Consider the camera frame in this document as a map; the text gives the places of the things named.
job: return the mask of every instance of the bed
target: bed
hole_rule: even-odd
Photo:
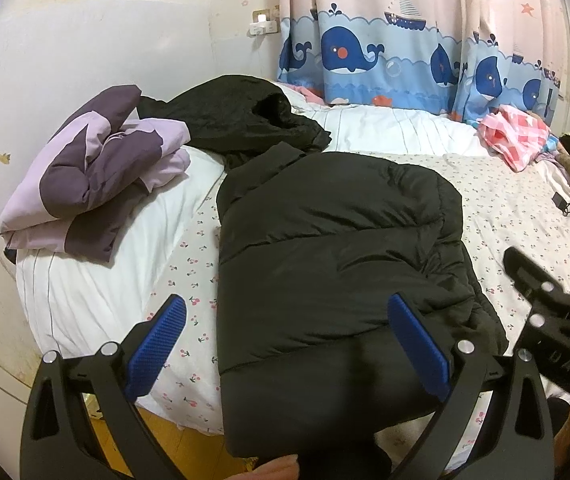
[[[501,261],[509,246],[520,247],[570,291],[570,216],[551,201],[554,190],[569,193],[549,163],[516,174],[491,156],[471,126],[423,111],[365,105],[323,107],[284,88],[293,110],[331,132],[329,151],[379,156],[431,168],[463,196],[463,241],[484,293],[506,328],[511,352],[529,304],[511,286]],[[187,184],[175,182],[140,205],[120,235],[109,266],[46,250],[20,251],[17,286],[41,351],[63,356],[96,352],[121,340],[177,293],[188,305],[184,332],[152,393],[139,399],[146,409],[179,426],[222,433],[217,372],[216,195],[225,177],[222,161],[189,148]],[[452,464],[465,460],[482,424],[489,397],[479,399]],[[399,461],[425,427],[424,419],[390,428],[379,443]]]

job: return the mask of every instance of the cherry print bed sheet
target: cherry print bed sheet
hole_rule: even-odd
[[[535,168],[511,171],[498,157],[460,155],[382,155],[401,164],[419,164],[438,171],[463,197],[463,241],[484,293],[492,301],[510,339],[510,350],[529,312],[529,304],[504,275],[502,254],[520,247],[570,291],[570,218],[551,201],[552,189]],[[178,425],[204,433],[222,433],[222,414],[215,344],[217,244],[219,219],[215,198],[219,183],[187,228],[156,285],[144,316],[150,316],[167,295],[182,295],[188,322],[161,371],[150,396],[141,404]],[[463,462],[475,442],[489,395],[479,398],[476,412],[452,459]],[[395,460],[412,447],[426,419],[390,428],[379,435],[381,446]]]

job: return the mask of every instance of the folded black jacket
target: folded black jacket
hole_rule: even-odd
[[[396,292],[455,340],[506,350],[461,241],[461,196],[438,173],[282,143],[231,171],[217,203],[232,454],[331,447],[436,409],[388,326]]]
[[[237,168],[281,141],[306,153],[322,152],[331,138],[316,121],[297,116],[283,91],[264,79],[224,75],[188,90],[169,103],[142,97],[141,119],[183,121],[189,146],[225,156]]]

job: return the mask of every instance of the blue whale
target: blue whale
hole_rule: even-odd
[[[534,109],[539,94],[540,79],[531,79],[525,83],[525,88],[523,88],[523,104],[527,110]]]
[[[306,41],[305,44],[297,43],[296,51],[303,53],[303,59],[297,59],[292,50],[291,34],[287,37],[283,50],[281,50],[281,57],[279,58],[279,67],[281,70],[297,70],[305,65],[307,61],[307,51],[312,50],[312,44]]]
[[[496,56],[486,57],[476,67],[476,89],[489,101],[502,93],[497,63]]]
[[[441,44],[436,47],[436,50],[434,50],[434,53],[431,55],[430,65],[431,76],[436,83],[444,84],[445,86],[448,84],[458,84],[458,76],[454,74],[451,63],[449,62],[449,56]],[[455,62],[454,68],[459,67],[460,63],[458,61]]]
[[[358,38],[345,27],[332,27],[326,30],[321,38],[323,66],[335,73],[371,70],[379,62],[379,54],[385,52],[385,47],[381,44],[369,44],[367,52],[375,54],[373,61],[366,59]]]

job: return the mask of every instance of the pink fabric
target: pink fabric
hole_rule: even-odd
[[[523,171],[543,149],[549,127],[542,120],[509,105],[485,116],[478,126],[481,138],[502,155],[514,171]]]
[[[281,83],[283,86],[287,88],[291,88],[292,90],[298,92],[305,96],[305,101],[308,103],[314,103],[316,105],[324,105],[325,101],[323,101],[319,96],[313,93],[309,88],[305,88],[304,86],[294,86],[290,85],[289,83]]]
[[[299,462],[296,455],[272,460],[249,473],[234,475],[227,480],[298,480]]]

